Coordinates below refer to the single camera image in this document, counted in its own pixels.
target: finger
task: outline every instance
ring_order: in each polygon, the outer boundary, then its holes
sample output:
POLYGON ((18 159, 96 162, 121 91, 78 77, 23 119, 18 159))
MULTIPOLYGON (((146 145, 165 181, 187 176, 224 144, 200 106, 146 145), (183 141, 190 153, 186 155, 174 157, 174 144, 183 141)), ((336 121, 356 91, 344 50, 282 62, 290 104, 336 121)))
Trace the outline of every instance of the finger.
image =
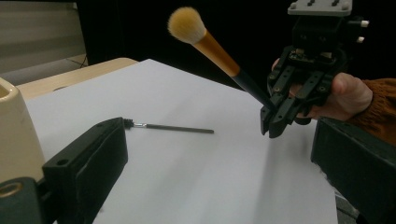
POLYGON ((296 93, 297 93, 297 91, 298 91, 302 86, 303 86, 303 85, 301 85, 301 84, 292 84, 292 85, 290 86, 289 93, 290 93, 292 96, 295 96, 296 93))
POLYGON ((357 77, 347 73, 337 74, 332 81, 332 93, 335 95, 361 96, 367 86, 357 77))
POLYGON ((271 71, 274 70, 276 64, 279 62, 279 59, 276 59, 271 67, 271 71))

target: white wall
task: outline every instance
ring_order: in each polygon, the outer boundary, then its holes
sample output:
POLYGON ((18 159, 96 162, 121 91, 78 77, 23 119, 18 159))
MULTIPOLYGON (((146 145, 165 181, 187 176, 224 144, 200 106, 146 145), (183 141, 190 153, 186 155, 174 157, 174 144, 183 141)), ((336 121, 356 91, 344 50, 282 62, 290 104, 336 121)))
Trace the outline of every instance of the white wall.
POLYGON ((0 74, 84 53, 73 3, 0 1, 0 74))

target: white bristles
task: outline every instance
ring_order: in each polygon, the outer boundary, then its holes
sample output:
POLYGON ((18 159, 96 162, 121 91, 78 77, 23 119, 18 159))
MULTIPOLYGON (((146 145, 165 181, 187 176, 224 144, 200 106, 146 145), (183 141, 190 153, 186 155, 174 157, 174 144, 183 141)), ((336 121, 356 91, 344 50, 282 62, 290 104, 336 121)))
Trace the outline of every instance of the white bristles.
POLYGON ((206 34, 199 13, 192 7, 180 7, 169 18, 168 31, 176 39, 195 44, 206 34))

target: white table surface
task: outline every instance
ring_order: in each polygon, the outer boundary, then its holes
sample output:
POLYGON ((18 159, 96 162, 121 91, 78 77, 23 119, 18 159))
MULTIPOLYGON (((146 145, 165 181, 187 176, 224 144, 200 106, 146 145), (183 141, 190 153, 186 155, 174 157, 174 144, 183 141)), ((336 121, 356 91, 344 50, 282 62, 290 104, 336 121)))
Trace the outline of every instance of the white table surface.
POLYGON ((145 60, 26 104, 46 160, 117 117, 215 131, 126 131, 129 161, 94 223, 337 224, 310 161, 316 123, 270 139, 244 91, 145 60))

